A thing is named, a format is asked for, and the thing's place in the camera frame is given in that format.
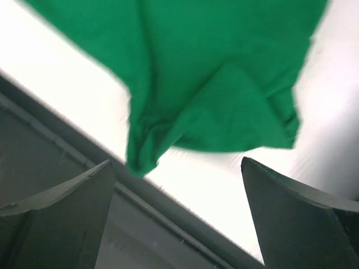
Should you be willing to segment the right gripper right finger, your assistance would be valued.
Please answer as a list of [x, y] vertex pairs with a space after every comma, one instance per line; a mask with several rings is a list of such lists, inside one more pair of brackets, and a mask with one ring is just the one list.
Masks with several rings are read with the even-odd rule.
[[244, 157], [241, 172], [265, 268], [358, 268], [358, 202]]

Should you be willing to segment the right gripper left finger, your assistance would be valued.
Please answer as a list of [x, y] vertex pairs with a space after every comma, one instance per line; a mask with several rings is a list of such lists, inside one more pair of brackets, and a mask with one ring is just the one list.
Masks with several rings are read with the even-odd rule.
[[1, 207], [1, 268], [94, 268], [115, 181], [107, 160]]

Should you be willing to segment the green t shirt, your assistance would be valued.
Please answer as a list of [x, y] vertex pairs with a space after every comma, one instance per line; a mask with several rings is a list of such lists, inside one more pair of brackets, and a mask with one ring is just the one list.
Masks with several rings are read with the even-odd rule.
[[292, 89], [326, 1], [29, 1], [130, 92], [127, 166], [172, 146], [290, 149]]

